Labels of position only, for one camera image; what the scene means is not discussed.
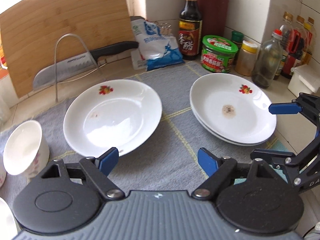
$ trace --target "white plate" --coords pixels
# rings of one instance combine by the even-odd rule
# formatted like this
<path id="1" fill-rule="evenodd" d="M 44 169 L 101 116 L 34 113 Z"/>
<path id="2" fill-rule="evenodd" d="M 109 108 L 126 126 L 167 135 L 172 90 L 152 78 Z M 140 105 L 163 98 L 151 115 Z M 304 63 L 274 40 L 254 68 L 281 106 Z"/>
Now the white plate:
<path id="1" fill-rule="evenodd" d="M 215 137 L 219 138 L 220 140 L 223 140 L 227 143 L 231 143 L 231 144 L 234 144 L 234 145 L 239 145 L 239 146 L 256 146 L 256 145 L 259 145 L 260 143 L 258 144 L 242 144 L 242 143 L 237 143 L 237 142 L 234 142 L 234 141 L 230 141 L 220 135 L 218 135 L 217 133 L 215 133 L 214 131 L 212 131 L 209 127 L 207 127 L 204 123 L 201 122 L 201 120 L 199 119 L 199 117 L 197 116 L 197 114 L 192 110 L 195 118 L 198 120 L 198 122 L 209 132 L 211 133 L 212 135 L 214 135 Z"/>
<path id="2" fill-rule="evenodd" d="M 213 73 L 200 77 L 191 87 L 190 104 L 210 130 L 240 144 L 262 143 L 276 128 L 276 116 L 268 110 L 270 99 L 238 76 Z"/>
<path id="3" fill-rule="evenodd" d="M 9 206 L 2 198 L 0 198 L 0 239 L 13 239 L 18 233 L 17 227 Z"/>
<path id="4" fill-rule="evenodd" d="M 99 157 L 111 147 L 122 156 L 151 136 L 161 114 L 161 100 L 151 87 L 111 80 L 87 89 L 72 102 L 63 133 L 70 147 L 83 156 Z"/>

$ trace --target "floral bowl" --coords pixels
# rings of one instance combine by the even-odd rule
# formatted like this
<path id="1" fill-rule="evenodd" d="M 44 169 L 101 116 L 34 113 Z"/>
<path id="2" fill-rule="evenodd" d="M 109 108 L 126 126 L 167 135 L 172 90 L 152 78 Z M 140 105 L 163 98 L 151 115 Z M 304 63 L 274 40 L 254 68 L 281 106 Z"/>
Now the floral bowl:
<path id="1" fill-rule="evenodd" d="M 19 125 L 4 147 L 3 163 L 11 175 L 35 177 L 48 163 L 49 146 L 39 122 L 29 120 Z"/>

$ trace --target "wooden cutting board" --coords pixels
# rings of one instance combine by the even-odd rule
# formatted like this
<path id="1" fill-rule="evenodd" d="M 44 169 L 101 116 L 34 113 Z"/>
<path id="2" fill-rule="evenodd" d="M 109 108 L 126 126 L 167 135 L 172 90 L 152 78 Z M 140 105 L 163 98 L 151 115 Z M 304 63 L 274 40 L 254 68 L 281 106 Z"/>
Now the wooden cutting board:
<path id="1" fill-rule="evenodd" d="M 67 33 L 82 37 L 91 49 L 133 41 L 125 0 L 22 0 L 0 14 L 1 37 L 9 74 L 18 97 L 54 64 L 54 47 Z M 57 61 L 85 52 L 80 41 L 63 39 Z"/>

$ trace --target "stacked plates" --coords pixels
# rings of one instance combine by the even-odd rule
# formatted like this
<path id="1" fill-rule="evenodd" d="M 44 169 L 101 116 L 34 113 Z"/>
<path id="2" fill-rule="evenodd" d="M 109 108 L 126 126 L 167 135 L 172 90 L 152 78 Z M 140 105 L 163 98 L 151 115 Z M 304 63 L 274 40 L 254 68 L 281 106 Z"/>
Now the stacked plates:
<path id="1" fill-rule="evenodd" d="M 270 99 L 244 78 L 213 73 L 194 82 L 190 104 L 200 124 L 214 136 L 241 146 L 258 145 L 273 134 Z"/>

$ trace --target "knife handle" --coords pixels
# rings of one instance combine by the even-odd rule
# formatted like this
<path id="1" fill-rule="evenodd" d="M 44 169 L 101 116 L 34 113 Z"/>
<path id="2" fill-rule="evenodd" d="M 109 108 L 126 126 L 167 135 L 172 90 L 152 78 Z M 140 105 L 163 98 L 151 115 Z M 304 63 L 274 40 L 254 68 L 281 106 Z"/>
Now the knife handle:
<path id="1" fill-rule="evenodd" d="M 90 53 L 95 62 L 98 62 L 98 58 L 101 56 L 116 55 L 129 49 L 137 49 L 138 46 L 139 43 L 136 41 L 122 41 L 103 48 L 90 50 Z"/>

